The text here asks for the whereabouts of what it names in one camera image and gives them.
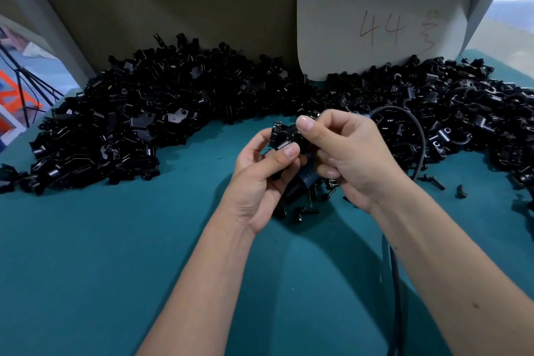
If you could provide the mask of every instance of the teal table surface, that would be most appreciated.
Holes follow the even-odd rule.
[[[533,79],[486,58],[497,67],[495,78],[534,87]],[[0,196],[0,353],[133,354],[216,208],[238,152],[276,119],[283,120],[212,122],[187,145],[159,150],[162,175],[150,182]],[[24,133],[0,162],[29,169],[28,142],[37,132]],[[528,193],[512,190],[482,153],[452,155],[428,173],[447,190],[423,188],[534,298]],[[458,184],[467,199],[454,197]],[[258,235],[228,355],[386,354],[393,314],[387,246],[372,218],[342,196],[318,203],[321,213],[302,224],[271,220]],[[402,278],[406,354],[449,354],[404,272]]]

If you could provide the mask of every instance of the white board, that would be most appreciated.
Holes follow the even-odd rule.
[[[362,72],[385,62],[401,64],[456,58],[470,0],[297,0],[297,49],[303,73]]]

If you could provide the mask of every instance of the tripod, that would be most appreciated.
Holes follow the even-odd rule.
[[[20,102],[23,106],[23,112],[24,112],[24,120],[26,122],[26,127],[30,127],[30,122],[28,119],[28,110],[37,110],[44,112],[44,110],[40,110],[38,107],[28,107],[26,105],[26,101],[24,100],[24,92],[23,92],[23,86],[21,81],[26,83],[26,85],[34,92],[37,92],[46,103],[48,103],[50,106],[53,106],[54,103],[50,100],[49,96],[47,96],[47,93],[52,96],[54,99],[54,102],[57,102],[61,97],[63,97],[63,94],[54,89],[52,86],[50,86],[48,83],[43,81],[42,79],[35,76],[33,73],[31,73],[26,68],[20,66],[20,64],[17,62],[15,58],[9,53],[9,51],[2,45],[0,42],[0,51],[13,63],[15,68],[11,68],[16,76],[17,76],[17,85],[19,88],[19,96],[20,96]]]

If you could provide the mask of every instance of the hand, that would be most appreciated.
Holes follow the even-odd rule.
[[[256,134],[237,156],[236,167],[230,184],[224,192],[218,212],[250,227],[257,234],[270,220],[287,184],[307,161],[299,158],[300,147],[296,142],[279,151],[260,151],[267,146],[271,129],[266,128]],[[285,169],[279,180],[269,178]]]
[[[366,212],[391,188],[392,180],[407,178],[370,118],[326,110],[317,121],[300,116],[296,124],[320,148],[317,172],[329,179],[341,178],[338,183],[345,196]]]

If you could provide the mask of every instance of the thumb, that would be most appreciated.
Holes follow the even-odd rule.
[[[337,159],[346,157],[347,139],[345,137],[336,134],[308,116],[299,116],[296,124],[299,132],[312,144],[324,149]]]
[[[258,180],[266,180],[279,170],[287,168],[300,153],[300,147],[296,142],[276,151],[256,164],[250,166],[250,171]]]

